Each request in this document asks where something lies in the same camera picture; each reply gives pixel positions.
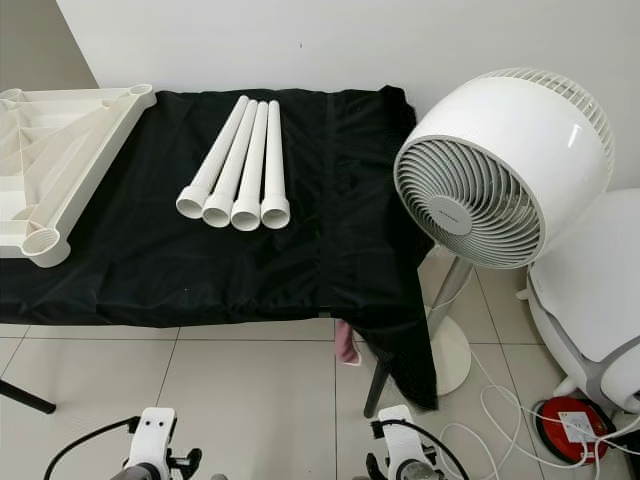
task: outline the white floor tile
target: white floor tile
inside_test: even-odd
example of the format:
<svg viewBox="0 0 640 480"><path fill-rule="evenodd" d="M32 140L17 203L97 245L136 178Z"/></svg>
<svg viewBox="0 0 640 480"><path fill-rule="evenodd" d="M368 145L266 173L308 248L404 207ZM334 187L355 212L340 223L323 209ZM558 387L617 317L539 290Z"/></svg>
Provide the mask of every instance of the white floor tile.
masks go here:
<svg viewBox="0 0 640 480"><path fill-rule="evenodd" d="M145 328L124 325L47 326L33 325L27 338L61 338L87 340L175 340L178 328Z"/></svg>
<svg viewBox="0 0 640 480"><path fill-rule="evenodd" d="M523 406L530 409L539 400L550 398L553 389L564 378L564 373L547 348L544 345L504 345L503 347ZM548 452L535 435L534 445L540 457L549 462L561 463ZM595 472L591 466L560 470L543 465L542 470L545 480L591 480ZM606 454L602 462L600 478L602 480L632 479L621 452L609 451Z"/></svg>
<svg viewBox="0 0 640 480"><path fill-rule="evenodd" d="M0 338L0 375L9 365L9 360L20 345L19 338Z"/></svg>
<svg viewBox="0 0 640 480"><path fill-rule="evenodd" d="M452 261L451 257L428 257L420 265L418 274L422 285L422 298L426 305L432 305L435 300ZM462 327L469 342L498 343L498 336L475 271L471 273L469 282L454 300L447 315Z"/></svg>
<svg viewBox="0 0 640 480"><path fill-rule="evenodd" d="M494 381L513 390L500 345L473 345L472 348ZM375 367L371 353L365 348L363 348L363 355L364 367L337 366L338 480L351 480L356 476L365 475L367 452L374 452L381 465L386 456L384 440L373 440L369 422L362 416L363 402ZM412 408L414 420L436 435L449 422L464 423L485 440L494 456L500 457L507 449L508 442L490 423L480 405L480 392L488 384L488 380L474 363L465 383L457 391L441 399L439 411L416 412ZM513 412L508 410L506 406L508 404L496 392L489 392L486 399L488 408L500 419L503 428L511 432L515 428L516 419ZM406 400L397 392L393 383L388 384L380 407L385 408L400 403L406 403ZM485 476L491 472L491 465L482 447L468 433L451 430L445 435L444 441L458 456L472 478ZM524 422L518 443L525 448L532 448ZM519 452L514 452L502 469L502 478L542 480L542 474L534 461Z"/></svg>
<svg viewBox="0 0 640 480"><path fill-rule="evenodd" d="M44 415L0 397L0 478L40 479L51 458L69 442L154 406L173 346L25 339L5 380L57 403L58 410ZM120 471L130 442L126 429L92 440L62 460L53 478L111 478Z"/></svg>
<svg viewBox="0 0 640 480"><path fill-rule="evenodd" d="M516 298L526 287L526 270L477 268L500 343L542 344L529 304Z"/></svg>
<svg viewBox="0 0 640 480"><path fill-rule="evenodd" d="M0 323L0 337L22 338L29 329L29 325L12 325Z"/></svg>
<svg viewBox="0 0 640 480"><path fill-rule="evenodd" d="M332 318L182 327L180 340L333 340Z"/></svg>
<svg viewBox="0 0 640 480"><path fill-rule="evenodd" d="M328 342L178 341L160 398L202 479L335 478L334 405Z"/></svg>

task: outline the black cloth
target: black cloth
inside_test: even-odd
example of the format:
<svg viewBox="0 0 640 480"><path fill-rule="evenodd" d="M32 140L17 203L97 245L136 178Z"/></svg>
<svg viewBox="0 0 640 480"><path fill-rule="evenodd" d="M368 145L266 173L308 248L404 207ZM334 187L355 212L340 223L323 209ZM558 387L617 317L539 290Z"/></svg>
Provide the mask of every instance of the black cloth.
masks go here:
<svg viewBox="0 0 640 480"><path fill-rule="evenodd" d="M215 229L178 214L238 95L280 102L291 223ZM416 267L432 243L410 219L392 166L415 126L404 92L160 92L69 236L41 269L0 262L0 321L178 327L330 312L396 355L405 395L436 408Z"/></svg>

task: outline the pink cloth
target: pink cloth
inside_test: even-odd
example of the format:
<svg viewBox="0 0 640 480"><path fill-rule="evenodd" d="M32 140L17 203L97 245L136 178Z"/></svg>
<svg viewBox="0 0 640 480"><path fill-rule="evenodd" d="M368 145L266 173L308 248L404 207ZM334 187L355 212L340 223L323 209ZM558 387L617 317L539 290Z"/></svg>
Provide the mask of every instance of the pink cloth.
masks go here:
<svg viewBox="0 0 640 480"><path fill-rule="evenodd" d="M345 365L359 366L362 356L353 339L353 328L344 320L336 321L335 338L336 358Z"/></svg>

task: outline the table leg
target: table leg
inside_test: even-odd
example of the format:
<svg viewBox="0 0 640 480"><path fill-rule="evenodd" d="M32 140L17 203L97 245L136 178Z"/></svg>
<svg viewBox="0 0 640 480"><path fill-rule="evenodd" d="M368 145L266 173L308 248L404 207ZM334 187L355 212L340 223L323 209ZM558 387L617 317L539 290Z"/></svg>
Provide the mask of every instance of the table leg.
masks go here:
<svg viewBox="0 0 640 480"><path fill-rule="evenodd" d="M56 406L53 403L49 403L40 397L36 397L18 387L14 387L3 380L0 380L0 395L4 395L16 402L35 408L46 414L53 413L56 410Z"/></svg>
<svg viewBox="0 0 640 480"><path fill-rule="evenodd" d="M387 379L389 378L389 374L391 372L392 359L393 354L390 353L381 353L378 356L376 371L373 374L371 387L369 387L369 396L367 397L367 403L364 406L363 413L365 418L373 417L373 414L376 412L378 402L380 401L380 396L382 395L382 390L384 390L384 386L387 383Z"/></svg>

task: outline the white appliance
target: white appliance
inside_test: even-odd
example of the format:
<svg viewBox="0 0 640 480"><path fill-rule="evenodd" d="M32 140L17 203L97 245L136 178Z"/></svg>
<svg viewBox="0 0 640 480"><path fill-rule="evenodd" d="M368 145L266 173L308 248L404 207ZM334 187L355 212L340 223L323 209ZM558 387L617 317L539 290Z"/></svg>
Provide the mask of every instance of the white appliance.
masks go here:
<svg viewBox="0 0 640 480"><path fill-rule="evenodd" d="M639 249L640 189L609 192L529 269L533 318L568 375L554 396L640 413Z"/></svg>
<svg viewBox="0 0 640 480"><path fill-rule="evenodd" d="M609 121L596 100L575 82L532 68L467 82L409 135L394 166L398 194L418 225L457 255L427 317L439 394L457 388L470 369L468 343L446 311L473 264L542 265L558 245L572 250L563 237L606 190L613 157ZM576 253L576 264L593 262L584 254ZM536 270L543 269L534 267L533 278ZM609 281L613 287L624 279ZM594 322L616 329L606 319ZM610 342L616 348L627 338L617 335ZM603 333L583 336L597 342ZM608 379L632 378L620 365Z"/></svg>

